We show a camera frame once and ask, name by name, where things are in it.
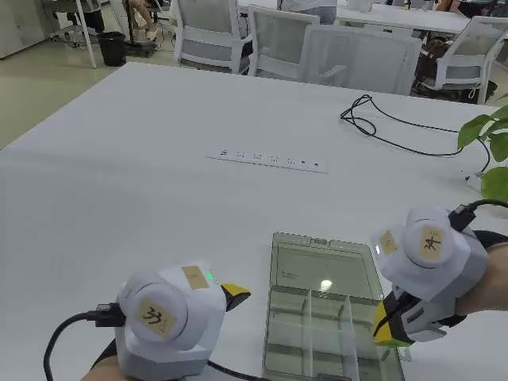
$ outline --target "white desk surface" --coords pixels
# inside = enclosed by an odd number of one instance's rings
[[[337,7],[337,19],[453,34],[462,32],[469,22],[468,18],[453,12],[405,10],[402,7],[384,4],[373,4],[370,12],[362,13],[357,10],[349,10],[344,2]]]
[[[113,301],[135,271],[196,258],[252,291],[227,315],[212,358],[259,375],[274,232],[368,243],[412,206],[479,197],[464,175],[482,167],[481,147],[438,159],[366,138],[338,118],[362,93],[127,63],[1,150],[0,379],[43,379],[45,345],[64,319]],[[374,97],[387,112],[448,128],[494,110]],[[371,119],[403,144],[456,147],[455,135]],[[329,174],[206,158],[220,147],[325,160]],[[475,226],[508,231],[489,210]],[[406,379],[506,381],[507,319],[476,314],[416,344]],[[112,337],[73,325],[56,345],[55,379],[79,379]]]

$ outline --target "transparent plastic box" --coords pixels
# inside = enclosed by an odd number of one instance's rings
[[[374,345],[371,334],[382,296],[368,246],[275,234],[265,376],[404,380],[397,349]]]

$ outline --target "power outlet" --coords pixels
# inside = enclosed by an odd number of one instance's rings
[[[208,155],[211,159],[236,161],[239,163],[259,164],[269,167],[295,169],[298,171],[311,171],[328,173],[326,163],[321,160],[309,160],[298,157],[284,157],[260,152],[246,152],[240,149],[222,148],[216,153]]]

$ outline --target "chair backrest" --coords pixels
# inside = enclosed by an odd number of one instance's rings
[[[436,86],[483,85],[508,33],[508,18],[476,16],[438,59]]]
[[[298,78],[383,93],[410,93],[421,40],[339,25],[312,25]]]
[[[249,6],[248,22],[258,69],[296,79],[305,30],[319,17]]]
[[[237,0],[173,0],[178,32],[175,56],[202,64],[230,61],[234,41],[239,41]]]
[[[237,0],[176,0],[183,27],[238,35]]]

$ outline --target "label sticker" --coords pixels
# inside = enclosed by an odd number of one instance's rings
[[[426,226],[421,234],[420,257],[439,260],[443,244],[443,230],[436,226]]]
[[[199,266],[182,267],[182,270],[187,278],[187,282],[189,282],[190,288],[193,290],[210,287]]]
[[[390,230],[387,230],[387,232],[379,238],[379,243],[381,244],[381,247],[387,256],[389,256],[392,252],[396,252],[398,249],[398,246],[394,240],[394,236],[391,235]]]
[[[137,307],[136,319],[161,337],[167,337],[176,323],[175,317],[150,298],[144,298]]]

